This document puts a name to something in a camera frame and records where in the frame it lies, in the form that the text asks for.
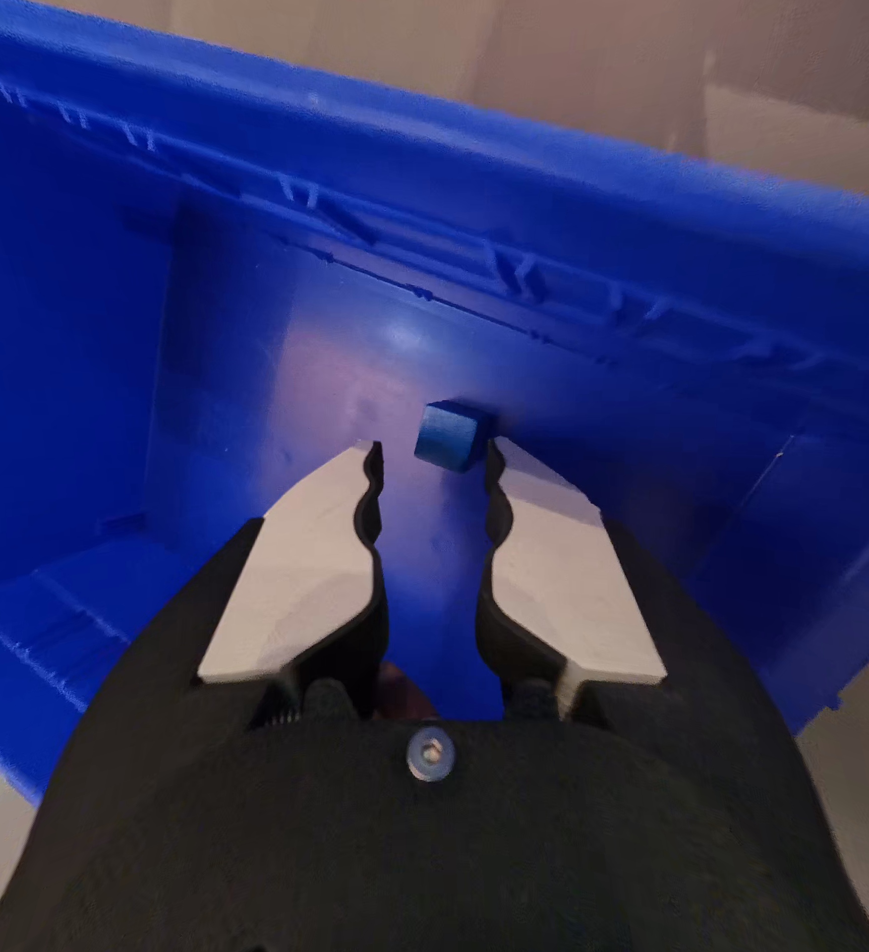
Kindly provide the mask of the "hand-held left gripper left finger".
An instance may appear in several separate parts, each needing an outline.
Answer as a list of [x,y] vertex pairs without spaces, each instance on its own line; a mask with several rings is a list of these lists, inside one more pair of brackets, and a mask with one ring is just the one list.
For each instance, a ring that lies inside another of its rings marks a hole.
[[197,670],[204,684],[278,684],[300,705],[341,684],[361,718],[376,706],[389,606],[376,543],[383,447],[360,441],[265,513]]

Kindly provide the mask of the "white cardboard box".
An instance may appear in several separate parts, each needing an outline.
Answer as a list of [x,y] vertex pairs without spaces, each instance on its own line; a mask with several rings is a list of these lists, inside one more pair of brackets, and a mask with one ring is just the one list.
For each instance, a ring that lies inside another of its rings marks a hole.
[[781,89],[729,75],[723,49],[702,63],[703,154],[714,163],[869,196],[869,78],[856,65]]

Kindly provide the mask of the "blue plastic bin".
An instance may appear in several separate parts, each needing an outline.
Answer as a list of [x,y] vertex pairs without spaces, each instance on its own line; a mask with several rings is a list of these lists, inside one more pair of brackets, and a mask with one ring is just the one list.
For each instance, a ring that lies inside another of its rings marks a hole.
[[0,772],[380,441],[389,653],[500,716],[452,401],[628,527],[799,731],[869,661],[869,199],[0,2]]

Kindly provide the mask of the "person's left hand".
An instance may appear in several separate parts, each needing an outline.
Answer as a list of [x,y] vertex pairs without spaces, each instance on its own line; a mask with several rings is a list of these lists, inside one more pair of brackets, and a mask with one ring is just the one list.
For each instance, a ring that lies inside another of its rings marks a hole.
[[421,688],[389,660],[379,668],[375,716],[385,720],[437,720],[439,714]]

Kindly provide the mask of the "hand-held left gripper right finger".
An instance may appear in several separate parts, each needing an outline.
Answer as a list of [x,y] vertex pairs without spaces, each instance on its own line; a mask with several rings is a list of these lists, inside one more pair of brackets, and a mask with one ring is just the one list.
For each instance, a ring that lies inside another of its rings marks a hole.
[[589,684],[664,684],[666,666],[600,508],[507,437],[488,444],[486,491],[476,645],[506,711],[533,685],[555,716],[572,716]]

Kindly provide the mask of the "blue taped wooden cube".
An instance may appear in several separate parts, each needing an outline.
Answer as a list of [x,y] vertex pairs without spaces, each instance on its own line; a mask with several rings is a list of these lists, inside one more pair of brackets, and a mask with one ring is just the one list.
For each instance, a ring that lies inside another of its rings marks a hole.
[[415,458],[455,473],[465,473],[482,457],[495,416],[453,400],[425,405],[414,448]]

